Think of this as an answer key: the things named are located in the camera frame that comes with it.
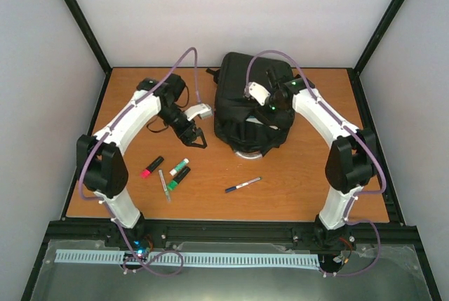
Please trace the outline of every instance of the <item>brown table surface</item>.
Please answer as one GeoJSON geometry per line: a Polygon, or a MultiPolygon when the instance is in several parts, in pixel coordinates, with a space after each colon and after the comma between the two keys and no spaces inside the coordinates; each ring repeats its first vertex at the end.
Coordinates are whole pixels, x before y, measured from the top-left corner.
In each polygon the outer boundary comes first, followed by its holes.
{"type": "MultiPolygon", "coordinates": [[[[161,79],[168,68],[114,68],[94,132],[100,130],[130,100],[137,84],[146,77],[161,79]]],[[[192,68],[176,71],[190,89],[190,105],[196,103],[192,68]]],[[[306,69],[305,73],[322,96],[345,119],[361,127],[356,103],[345,69],[306,69]]],[[[205,69],[199,70],[200,94],[203,102],[213,106],[215,84],[205,69]]],[[[178,103],[184,104],[186,94],[178,103]]],[[[151,133],[145,127],[136,135],[125,153],[129,172],[128,191],[134,204],[147,219],[185,220],[260,220],[313,221],[322,209],[329,191],[324,174],[328,147],[321,136],[299,114],[288,139],[279,149],[272,149],[263,159],[245,160],[233,154],[230,147],[215,137],[213,118],[195,119],[207,139],[208,147],[184,146],[169,128],[151,133]],[[171,192],[171,203],[163,193],[159,174],[147,179],[140,173],[157,156],[163,156],[166,181],[174,165],[184,158],[190,160],[190,174],[171,192]],[[247,187],[225,194],[225,188],[262,176],[247,187]]],[[[161,128],[160,119],[153,129],[161,128]]],[[[365,189],[379,189],[373,178],[365,189]]],[[[68,217],[107,217],[105,207],[82,201],[74,191],[67,211],[68,217]]],[[[380,195],[362,196],[351,212],[351,219],[369,218],[388,222],[387,210],[380,195]]]]}

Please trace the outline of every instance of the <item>black metal frame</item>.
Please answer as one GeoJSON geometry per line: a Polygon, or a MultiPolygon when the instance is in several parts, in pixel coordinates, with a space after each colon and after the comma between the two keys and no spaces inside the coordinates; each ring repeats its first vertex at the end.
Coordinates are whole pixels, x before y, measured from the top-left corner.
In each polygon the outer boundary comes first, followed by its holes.
{"type": "MultiPolygon", "coordinates": [[[[76,0],[65,0],[65,2],[97,57],[98,62],[105,71],[105,81],[88,130],[88,134],[91,134],[98,112],[100,111],[112,69],[76,0]]],[[[374,132],[375,125],[373,118],[371,117],[359,76],[403,2],[404,0],[391,1],[355,68],[347,69],[362,124],[366,128],[371,128],[374,132]]],[[[387,177],[387,190],[384,193],[384,202],[390,219],[390,223],[388,224],[376,224],[376,227],[379,229],[382,243],[414,245],[429,292],[433,300],[441,300],[417,228],[404,225],[405,222],[391,181],[385,157],[379,143],[378,145],[379,159],[387,177]]],[[[76,179],[74,177],[62,212],[61,220],[50,222],[48,225],[46,235],[41,244],[35,265],[22,296],[22,301],[30,300],[32,296],[32,291],[50,240],[100,239],[105,242],[117,241],[117,238],[115,238],[117,231],[108,219],[66,217],[67,208],[75,184],[76,179]]],[[[167,241],[173,243],[183,241],[266,242],[282,244],[283,246],[298,250],[310,250],[313,253],[320,253],[321,251],[320,248],[317,248],[312,242],[303,237],[304,234],[310,233],[312,229],[311,222],[202,222],[180,220],[146,220],[145,222],[153,235],[156,247],[164,247],[167,241]],[[299,241],[294,240],[295,235],[299,236],[299,241]]],[[[353,227],[352,235],[354,235],[356,241],[359,243],[376,242],[374,232],[370,225],[359,224],[353,227]]]]}

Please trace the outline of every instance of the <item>gray floor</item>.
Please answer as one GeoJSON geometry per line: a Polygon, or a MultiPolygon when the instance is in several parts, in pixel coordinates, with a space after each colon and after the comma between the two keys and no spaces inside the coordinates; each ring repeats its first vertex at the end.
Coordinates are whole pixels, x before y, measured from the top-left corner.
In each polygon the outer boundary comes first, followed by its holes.
{"type": "MultiPolygon", "coordinates": [[[[221,244],[220,251],[227,246],[221,244]]],[[[254,253],[267,252],[267,247],[249,246],[242,247],[242,251],[252,248],[254,253]]],[[[384,246],[381,260],[363,275],[326,279],[310,270],[269,268],[185,268],[173,278],[159,278],[147,272],[123,275],[118,265],[55,264],[52,259],[56,248],[85,247],[80,242],[64,242],[49,248],[33,300],[430,300],[410,246],[384,246]]],[[[373,248],[358,248],[344,271],[356,271],[372,261],[373,248]]],[[[192,247],[183,249],[191,251],[192,247]]],[[[169,272],[172,268],[157,269],[169,272]]]]}

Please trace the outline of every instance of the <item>wall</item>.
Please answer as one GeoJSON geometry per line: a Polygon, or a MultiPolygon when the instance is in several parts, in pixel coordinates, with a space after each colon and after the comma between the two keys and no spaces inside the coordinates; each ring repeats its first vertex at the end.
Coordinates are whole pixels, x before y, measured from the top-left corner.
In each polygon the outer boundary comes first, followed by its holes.
{"type": "Polygon", "coordinates": [[[0,0],[0,14],[0,298],[16,301],[104,74],[63,0],[0,0]]]}
{"type": "Polygon", "coordinates": [[[112,66],[171,66],[196,46],[202,66],[273,48],[308,67],[353,67],[390,1],[78,0],[112,66]]]}
{"type": "Polygon", "coordinates": [[[449,0],[406,0],[361,80],[406,222],[449,300],[449,0]]]}

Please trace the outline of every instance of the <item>backpack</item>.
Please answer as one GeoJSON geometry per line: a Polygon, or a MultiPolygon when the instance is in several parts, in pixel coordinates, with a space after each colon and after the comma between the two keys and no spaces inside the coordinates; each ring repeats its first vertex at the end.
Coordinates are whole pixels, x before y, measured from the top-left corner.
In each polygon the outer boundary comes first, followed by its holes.
{"type": "MultiPolygon", "coordinates": [[[[261,106],[256,100],[245,97],[246,70],[252,58],[231,52],[223,58],[220,69],[207,69],[217,84],[214,131],[235,152],[259,152],[264,156],[271,148],[279,148],[286,141],[295,111],[261,106]]],[[[249,81],[259,83],[272,93],[275,85],[267,76],[268,70],[276,82],[294,79],[287,62],[257,58],[251,67],[249,81]]]]}

